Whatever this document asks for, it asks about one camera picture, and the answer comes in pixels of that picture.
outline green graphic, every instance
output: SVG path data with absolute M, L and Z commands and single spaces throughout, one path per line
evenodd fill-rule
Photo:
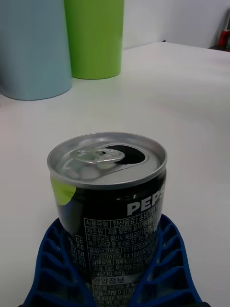
M 60 206 L 68 204 L 76 191 L 76 187 L 69 186 L 53 178 L 50 180 L 57 204 Z

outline pull tab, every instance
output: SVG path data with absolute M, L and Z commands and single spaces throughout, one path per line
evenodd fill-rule
M 89 164 L 115 163 L 124 159 L 125 154 L 116 149 L 77 150 L 70 154 L 74 160 Z

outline can lid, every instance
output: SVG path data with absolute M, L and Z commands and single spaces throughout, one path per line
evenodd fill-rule
M 58 145 L 48 156 L 51 176 L 84 189 L 122 189 L 147 182 L 166 166 L 156 141 L 122 132 L 82 135 Z

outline red object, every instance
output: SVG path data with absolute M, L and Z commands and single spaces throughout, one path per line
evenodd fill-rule
M 218 46 L 219 47 L 226 47 L 229 37 L 230 37 L 230 30 L 222 31 L 221 36 L 219 38 Z

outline can opening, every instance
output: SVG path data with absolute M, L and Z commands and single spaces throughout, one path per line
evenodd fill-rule
M 116 164 L 128 165 L 128 164 L 138 164 L 145 160 L 145 155 L 138 149 L 124 146 L 124 145 L 113 145 L 108 146 L 109 149 L 115 149 L 125 154 L 125 157 L 116 162 Z

